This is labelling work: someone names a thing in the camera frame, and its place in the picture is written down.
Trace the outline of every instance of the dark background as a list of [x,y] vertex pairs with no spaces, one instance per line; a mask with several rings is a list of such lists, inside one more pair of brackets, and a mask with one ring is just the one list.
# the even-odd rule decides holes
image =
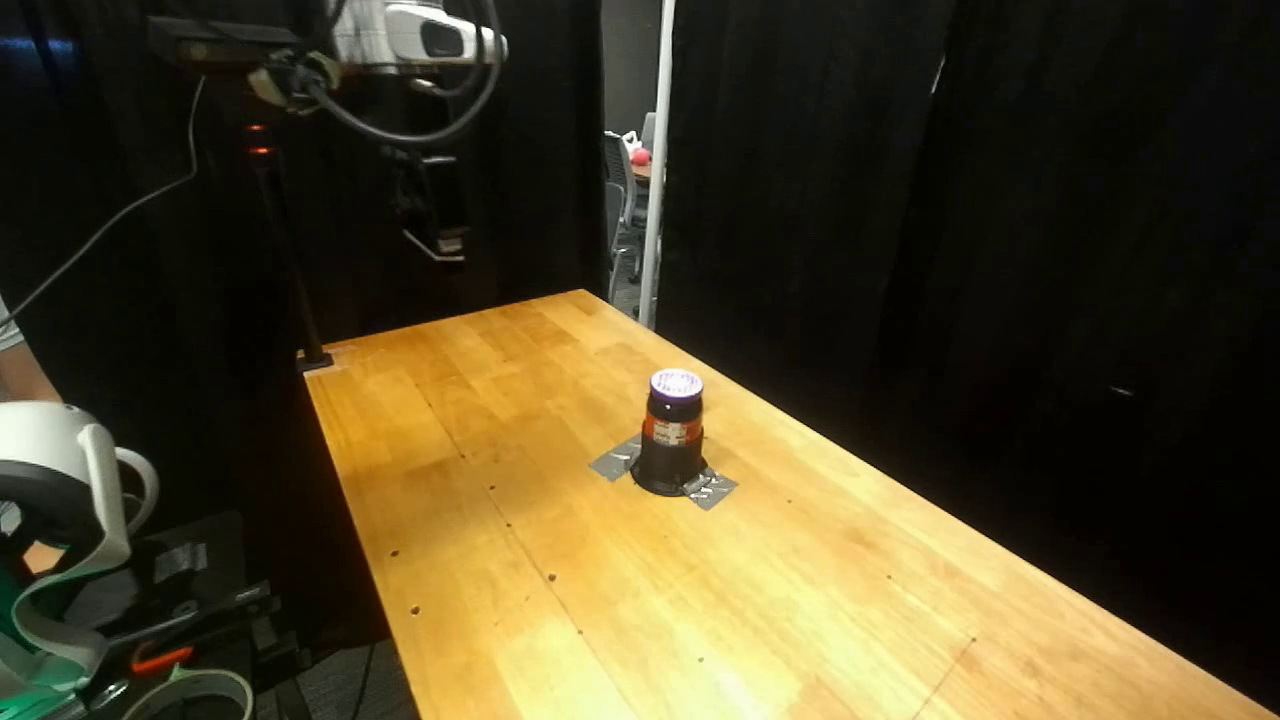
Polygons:
[[1280,709],[1278,31],[680,4],[667,333]]
[[[192,76],[141,27],[165,7],[317,27],[307,0],[0,4],[8,299],[185,173]],[[1278,12],[680,4],[661,297],[680,342],[1271,705]],[[601,7],[504,19],[509,81],[461,148],[464,267],[398,235],[378,144],[278,123],[323,337],[601,284]],[[353,105],[400,127],[445,111]],[[116,226],[24,333],[72,403],[160,465],[160,522],[242,508],[298,625],[345,639],[378,609],[298,380],[250,121],[242,82],[213,81],[202,180]]]

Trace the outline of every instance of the wooden tabletop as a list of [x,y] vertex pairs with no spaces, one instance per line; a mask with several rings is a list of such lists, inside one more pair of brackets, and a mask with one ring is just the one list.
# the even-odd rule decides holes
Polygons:
[[[1267,715],[589,290],[333,357],[307,387],[423,715]],[[742,479],[712,511],[589,468],[664,363]]]

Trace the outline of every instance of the wooden table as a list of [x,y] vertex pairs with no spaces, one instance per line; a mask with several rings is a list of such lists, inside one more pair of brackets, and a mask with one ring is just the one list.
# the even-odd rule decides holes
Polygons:
[[[589,290],[333,357],[307,390],[423,715],[1267,715]],[[712,511],[589,468],[664,363],[742,479]]]

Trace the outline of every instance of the black backdrop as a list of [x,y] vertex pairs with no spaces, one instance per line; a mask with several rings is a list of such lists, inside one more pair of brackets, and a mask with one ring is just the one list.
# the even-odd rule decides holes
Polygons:
[[680,4],[673,337],[1278,705],[1278,27]]
[[[595,4],[501,7],[513,64],[461,148],[473,217],[464,267],[436,267],[400,239],[379,148],[323,116],[278,123],[298,257],[327,340],[601,284]],[[192,76],[149,50],[144,12],[298,31],[317,19],[314,0],[4,0],[8,302],[124,200],[185,173]],[[390,88],[347,105],[400,127],[440,121],[440,107]],[[156,528],[246,511],[254,570],[278,580],[304,637],[353,639],[378,631],[378,609],[362,586],[362,553],[294,363],[302,326],[246,156],[250,121],[264,121],[264,107],[246,100],[246,82],[207,81],[197,123],[202,180],[121,224],[24,316],[24,333],[72,403],[156,461]]]

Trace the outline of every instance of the wood grain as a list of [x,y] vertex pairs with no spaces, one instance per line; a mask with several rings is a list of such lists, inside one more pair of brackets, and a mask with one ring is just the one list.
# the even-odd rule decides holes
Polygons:
[[[1267,715],[589,290],[333,342],[337,474],[423,715]],[[708,382],[712,511],[601,479]]]

